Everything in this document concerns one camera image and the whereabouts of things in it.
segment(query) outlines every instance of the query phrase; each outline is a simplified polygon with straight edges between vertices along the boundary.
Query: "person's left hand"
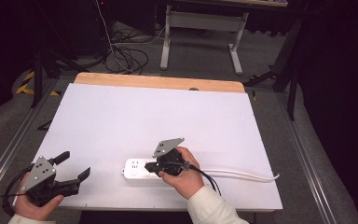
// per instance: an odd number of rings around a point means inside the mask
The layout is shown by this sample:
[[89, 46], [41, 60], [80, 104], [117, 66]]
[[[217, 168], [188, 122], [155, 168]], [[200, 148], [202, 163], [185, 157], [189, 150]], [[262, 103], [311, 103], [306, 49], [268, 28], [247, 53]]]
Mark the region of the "person's left hand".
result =
[[[28, 178], [29, 173], [27, 173], [20, 183], [19, 193], [21, 193], [21, 188], [25, 183], [25, 180]], [[17, 197], [14, 210], [16, 214], [22, 217], [27, 217], [36, 221], [46, 221], [48, 216], [58, 207], [62, 202], [63, 196], [58, 195], [50, 200], [47, 204], [42, 207], [38, 207], [29, 201], [27, 195], [20, 195]]]

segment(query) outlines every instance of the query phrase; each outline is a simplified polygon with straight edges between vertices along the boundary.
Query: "hand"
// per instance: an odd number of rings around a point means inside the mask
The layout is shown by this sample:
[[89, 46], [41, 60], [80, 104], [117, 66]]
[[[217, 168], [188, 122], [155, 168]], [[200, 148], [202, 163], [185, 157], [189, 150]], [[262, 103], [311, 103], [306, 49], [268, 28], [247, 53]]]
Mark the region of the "hand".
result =
[[[187, 148], [177, 147], [176, 149], [182, 154], [183, 160], [189, 161], [190, 164], [200, 168], [199, 163]], [[158, 175], [161, 176], [165, 183], [173, 186], [186, 199], [190, 199], [204, 186], [201, 174], [191, 169], [182, 171], [178, 176], [168, 175], [163, 171], [160, 171]]]
[[[28, 178], [29, 173], [27, 173], [20, 183], [19, 193], [21, 193], [21, 188], [25, 183], [25, 180]], [[15, 204], [16, 214], [22, 217], [27, 217], [36, 221], [46, 221], [48, 216], [58, 207], [62, 202], [63, 196], [58, 195], [50, 200], [43, 207], [38, 207], [29, 201], [27, 195], [21, 195], [17, 197]]]

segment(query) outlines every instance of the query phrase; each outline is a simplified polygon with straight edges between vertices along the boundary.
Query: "white sleeve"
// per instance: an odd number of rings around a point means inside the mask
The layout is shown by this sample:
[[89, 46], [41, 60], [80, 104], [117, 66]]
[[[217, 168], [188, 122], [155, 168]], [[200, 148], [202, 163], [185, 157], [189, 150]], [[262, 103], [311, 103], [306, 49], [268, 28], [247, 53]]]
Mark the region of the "white sleeve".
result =
[[249, 224], [210, 186], [202, 187], [188, 200], [187, 211], [194, 224]]
[[8, 224], [55, 224], [55, 221], [36, 221], [15, 214], [8, 222]]

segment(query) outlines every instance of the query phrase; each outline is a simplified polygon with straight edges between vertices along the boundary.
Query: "desk foot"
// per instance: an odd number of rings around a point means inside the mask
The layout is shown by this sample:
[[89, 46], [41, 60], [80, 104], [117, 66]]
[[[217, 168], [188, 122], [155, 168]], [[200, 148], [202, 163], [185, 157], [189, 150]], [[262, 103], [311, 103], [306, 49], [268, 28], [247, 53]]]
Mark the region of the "desk foot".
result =
[[233, 47], [232, 44], [228, 45], [229, 53], [231, 55], [231, 60], [232, 60], [232, 63], [234, 64], [235, 74], [237, 74], [237, 76], [241, 76], [242, 68], [241, 68], [241, 64], [240, 64], [240, 59], [238, 58], [237, 51], [234, 51], [232, 49], [232, 47]]
[[159, 68], [161, 70], [167, 70], [169, 56], [170, 56], [170, 40], [164, 42], [164, 46], [162, 47], [161, 64], [159, 65]]

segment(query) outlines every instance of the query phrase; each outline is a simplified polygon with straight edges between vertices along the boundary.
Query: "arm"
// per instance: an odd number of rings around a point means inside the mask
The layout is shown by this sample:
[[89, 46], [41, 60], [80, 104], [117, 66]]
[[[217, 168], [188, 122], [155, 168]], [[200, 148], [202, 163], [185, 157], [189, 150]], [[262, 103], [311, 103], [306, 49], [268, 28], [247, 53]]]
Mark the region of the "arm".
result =
[[[184, 147], [177, 150], [185, 161], [200, 168], [193, 154]], [[243, 223], [247, 224], [237, 215], [235, 208], [219, 196], [211, 187], [205, 186], [202, 176], [194, 170], [184, 170], [178, 176], [159, 172], [159, 176], [167, 184], [173, 186], [180, 195], [188, 199], [187, 210], [193, 223]]]
[[[25, 180], [28, 178], [27, 174], [20, 183], [19, 192], [21, 192], [21, 187], [24, 185]], [[50, 202], [45, 204], [43, 207], [38, 207], [31, 203], [27, 195], [20, 195], [17, 197], [16, 204], [14, 209], [16, 215], [8, 222], [9, 224], [36, 224], [36, 223], [48, 223], [53, 224], [55, 221], [46, 221], [48, 216], [58, 207], [62, 202], [63, 196], [58, 195], [55, 198], [51, 199]]]

